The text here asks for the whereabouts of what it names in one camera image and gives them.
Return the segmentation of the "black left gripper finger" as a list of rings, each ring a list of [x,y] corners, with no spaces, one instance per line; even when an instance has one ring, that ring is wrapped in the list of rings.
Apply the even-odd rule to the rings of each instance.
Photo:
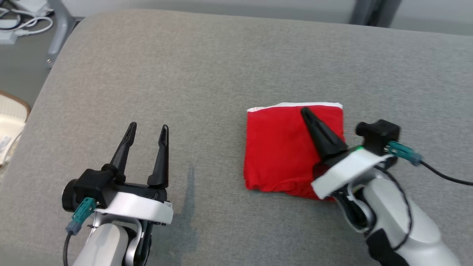
[[[109,163],[109,170],[113,173],[113,180],[115,183],[124,183],[126,180],[125,168],[128,160],[129,149],[135,141],[136,129],[136,122],[129,124],[128,129]]]
[[[169,127],[163,125],[158,139],[158,154],[152,174],[147,179],[150,187],[169,186]]]

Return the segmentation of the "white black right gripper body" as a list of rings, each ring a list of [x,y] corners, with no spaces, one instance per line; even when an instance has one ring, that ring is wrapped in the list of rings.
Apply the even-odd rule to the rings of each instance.
[[[320,199],[329,197],[336,190],[344,187],[362,176],[380,162],[384,162],[393,155],[376,155],[365,148],[357,148],[348,156],[336,163],[324,175],[311,183],[312,189]]]

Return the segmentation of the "white box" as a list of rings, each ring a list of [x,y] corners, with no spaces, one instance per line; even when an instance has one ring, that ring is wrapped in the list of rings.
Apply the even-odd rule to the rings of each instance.
[[[42,16],[50,11],[47,0],[14,0],[15,5],[22,11]]]

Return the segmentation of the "red garment with white band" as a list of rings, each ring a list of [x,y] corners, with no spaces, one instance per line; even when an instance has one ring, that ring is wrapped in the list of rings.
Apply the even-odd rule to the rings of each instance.
[[[247,109],[243,174],[248,190],[318,200],[311,185],[312,169],[321,159],[301,114],[306,106],[338,137],[344,137],[340,103],[283,102]]]

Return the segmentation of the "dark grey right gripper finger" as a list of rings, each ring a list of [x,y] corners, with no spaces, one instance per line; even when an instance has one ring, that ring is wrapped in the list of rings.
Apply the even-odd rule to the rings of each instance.
[[[348,156],[348,145],[308,107],[301,109],[301,115],[321,163],[338,163]]]

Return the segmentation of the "white basket with brown rim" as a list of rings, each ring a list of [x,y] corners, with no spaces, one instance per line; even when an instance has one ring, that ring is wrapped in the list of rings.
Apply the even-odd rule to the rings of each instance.
[[[30,112],[27,102],[0,90],[0,169],[13,156]]]

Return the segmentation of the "white power adapter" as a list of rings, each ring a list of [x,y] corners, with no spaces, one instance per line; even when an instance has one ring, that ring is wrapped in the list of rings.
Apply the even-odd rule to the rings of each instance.
[[[0,45],[13,45],[17,38],[18,36],[13,31],[0,30]]]

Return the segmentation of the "grey metal post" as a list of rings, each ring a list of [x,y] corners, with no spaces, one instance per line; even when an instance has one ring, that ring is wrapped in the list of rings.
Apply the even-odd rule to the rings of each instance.
[[[350,25],[389,28],[402,0],[355,0]]]

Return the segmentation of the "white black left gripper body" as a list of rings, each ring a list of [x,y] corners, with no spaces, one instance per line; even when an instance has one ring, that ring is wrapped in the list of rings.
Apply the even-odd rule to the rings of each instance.
[[[174,211],[163,188],[139,184],[118,185],[118,192],[107,208],[96,212],[170,225]]]

